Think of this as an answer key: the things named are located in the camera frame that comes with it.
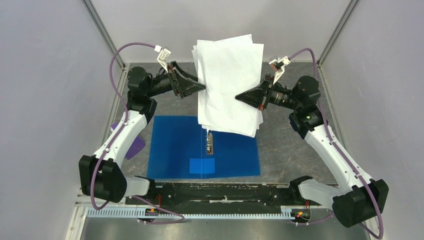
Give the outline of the white paper stack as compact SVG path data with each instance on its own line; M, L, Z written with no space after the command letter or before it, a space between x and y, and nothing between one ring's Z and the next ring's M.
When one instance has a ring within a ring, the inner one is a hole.
M236 99L260 83L264 45L251 34L222 40L198 40L192 50L198 81L197 118L207 131L254 138L262 112Z

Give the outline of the blue folder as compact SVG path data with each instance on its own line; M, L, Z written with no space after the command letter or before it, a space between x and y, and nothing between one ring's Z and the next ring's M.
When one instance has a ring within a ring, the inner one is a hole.
M213 153L208 155L206 134L195 116L155 116L147 177L211 179L261 174L255 138L211 131Z

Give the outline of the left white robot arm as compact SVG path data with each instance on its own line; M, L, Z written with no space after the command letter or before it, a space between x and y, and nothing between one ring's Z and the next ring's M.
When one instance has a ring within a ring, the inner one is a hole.
M127 103L121 120L98 150L92 155L83 155L78 162L81 191L83 195L112 203L138 196L143 203L151 204L157 198L153 188L155 181L142 176L124 176L122 162L155 114L154 96L172 92L183 99L205 90L206 85L183 71L175 61L155 76L141 66L133 67L127 79Z

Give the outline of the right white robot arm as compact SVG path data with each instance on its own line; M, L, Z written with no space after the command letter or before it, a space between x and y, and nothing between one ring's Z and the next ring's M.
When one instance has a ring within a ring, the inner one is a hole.
M299 177L289 184L289 199L295 204L312 201L332 210L344 227L352 227L377 217L382 220L389 187L374 180L343 148L317 102L321 96L319 82L302 76L292 89L274 82L267 74L259 85L237 94L235 99L255 109L269 104L292 110L290 124L320 156L338 186L320 183L311 176Z

